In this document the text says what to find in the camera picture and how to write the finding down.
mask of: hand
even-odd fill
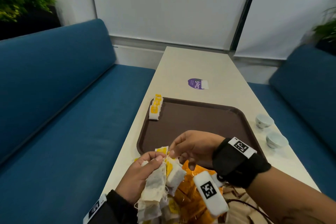
[[[161,166],[166,154],[157,151],[146,152],[138,158],[126,171],[124,177],[118,184],[115,192],[134,205],[140,198],[146,185],[146,179],[149,175]]]
[[[189,168],[195,170],[199,161],[212,163],[212,153],[224,140],[219,135],[196,130],[188,130],[179,135],[170,145],[169,156],[177,158],[180,156],[180,163],[189,160]]]

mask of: small white cup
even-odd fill
[[[278,149],[288,145],[288,140],[286,137],[277,132],[268,133],[266,136],[267,146],[272,149]]]
[[[270,116],[258,114],[257,117],[255,117],[255,123],[258,128],[268,128],[274,124],[274,120]]]

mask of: fabric upholstery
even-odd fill
[[[269,83],[336,153],[336,56],[297,48]]]
[[[319,189],[336,200],[336,158],[333,152],[271,86],[256,83],[249,83],[249,86]]]
[[[0,169],[1,223],[82,223],[155,70],[114,65]]]
[[[0,164],[115,60],[102,20],[0,41]]]

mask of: sofa seat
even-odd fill
[[[154,72],[114,65],[7,160],[0,170],[0,222],[82,223]]]
[[[336,159],[332,151],[271,86],[248,84],[321,192],[336,201]]]

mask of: white table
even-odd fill
[[[188,80],[191,78],[207,80],[209,89],[193,89],[188,85]],[[255,116],[259,113],[267,114],[267,112],[228,55],[167,47],[103,193],[115,189],[133,159],[140,156],[137,151],[137,140],[149,103],[155,94],[162,94],[163,97],[168,98],[233,106],[240,109],[245,114],[271,165],[318,190],[290,146],[274,150],[266,145],[267,131],[279,130],[275,125],[264,130],[255,125]]]

